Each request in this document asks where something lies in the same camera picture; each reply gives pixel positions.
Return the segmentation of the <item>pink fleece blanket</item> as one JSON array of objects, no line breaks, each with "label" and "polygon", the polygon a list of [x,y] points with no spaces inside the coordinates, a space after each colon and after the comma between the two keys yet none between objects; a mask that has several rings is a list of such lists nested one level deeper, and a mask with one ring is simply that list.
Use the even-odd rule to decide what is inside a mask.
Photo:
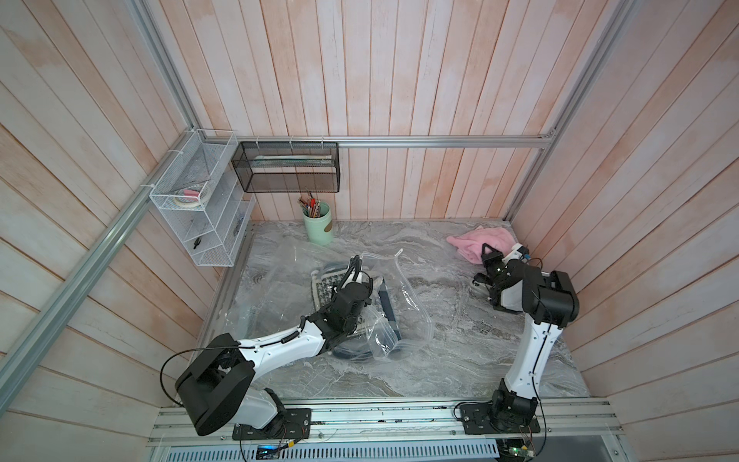
[{"label": "pink fleece blanket", "polygon": [[514,236],[505,228],[483,226],[460,236],[449,236],[446,241],[454,246],[465,260],[475,265],[482,264],[483,244],[488,244],[503,255],[507,255],[516,244]]}]

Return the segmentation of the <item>black white houndstooth knit blanket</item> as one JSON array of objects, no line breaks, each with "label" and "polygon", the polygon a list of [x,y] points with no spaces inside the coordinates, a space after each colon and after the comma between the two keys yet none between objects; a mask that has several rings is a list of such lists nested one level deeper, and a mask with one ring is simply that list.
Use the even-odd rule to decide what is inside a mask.
[{"label": "black white houndstooth knit blanket", "polygon": [[331,302],[335,292],[351,280],[346,277],[348,264],[330,263],[311,272],[311,294],[317,311]]}]

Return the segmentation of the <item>clear plastic vacuum bag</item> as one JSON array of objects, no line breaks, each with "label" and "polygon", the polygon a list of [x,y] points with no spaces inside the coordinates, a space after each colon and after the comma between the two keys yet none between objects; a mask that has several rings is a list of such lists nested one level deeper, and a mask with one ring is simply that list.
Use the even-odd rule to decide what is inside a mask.
[{"label": "clear plastic vacuum bag", "polygon": [[259,345],[286,345],[315,330],[323,352],[353,362],[400,361],[434,334],[396,254],[338,252],[293,238],[247,271],[225,326]]}]

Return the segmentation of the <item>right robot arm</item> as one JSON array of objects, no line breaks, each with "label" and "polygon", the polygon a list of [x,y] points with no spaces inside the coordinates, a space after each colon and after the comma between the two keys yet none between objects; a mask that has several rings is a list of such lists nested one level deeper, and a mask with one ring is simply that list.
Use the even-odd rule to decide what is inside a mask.
[{"label": "right robot arm", "polygon": [[485,271],[475,276],[473,287],[488,292],[495,310],[523,315],[525,330],[514,363],[492,398],[460,407],[465,433],[538,432],[542,375],[555,341],[579,314],[579,300],[567,273],[531,265],[522,244],[514,244],[508,254],[483,244],[480,258]]}]

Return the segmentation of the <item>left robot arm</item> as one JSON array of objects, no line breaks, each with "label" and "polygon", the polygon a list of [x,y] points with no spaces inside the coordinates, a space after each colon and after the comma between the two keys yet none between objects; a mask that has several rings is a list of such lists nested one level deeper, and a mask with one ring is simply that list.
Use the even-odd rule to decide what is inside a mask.
[{"label": "left robot arm", "polygon": [[191,365],[175,381],[175,393],[199,436],[227,425],[243,427],[267,439],[287,435],[296,425],[273,390],[249,390],[251,383],[298,360],[334,350],[356,331],[361,312],[371,303],[373,279],[364,273],[339,284],[320,310],[298,326],[263,339],[236,340],[225,333],[196,350]]}]

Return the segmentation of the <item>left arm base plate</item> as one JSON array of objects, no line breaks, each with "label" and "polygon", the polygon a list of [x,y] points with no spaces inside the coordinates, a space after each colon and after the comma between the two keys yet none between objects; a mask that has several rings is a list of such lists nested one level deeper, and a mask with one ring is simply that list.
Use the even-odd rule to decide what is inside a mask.
[{"label": "left arm base plate", "polygon": [[311,408],[286,408],[278,411],[262,429],[256,429],[251,425],[234,425],[232,439],[299,441],[310,437],[311,421]]}]

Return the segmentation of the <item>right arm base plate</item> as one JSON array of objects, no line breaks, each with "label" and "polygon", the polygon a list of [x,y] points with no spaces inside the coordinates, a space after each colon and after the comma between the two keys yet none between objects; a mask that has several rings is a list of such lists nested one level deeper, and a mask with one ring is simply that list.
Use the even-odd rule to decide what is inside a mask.
[{"label": "right arm base plate", "polygon": [[541,432],[540,423],[529,408],[495,408],[490,402],[466,402],[455,408],[455,415],[467,435]]}]

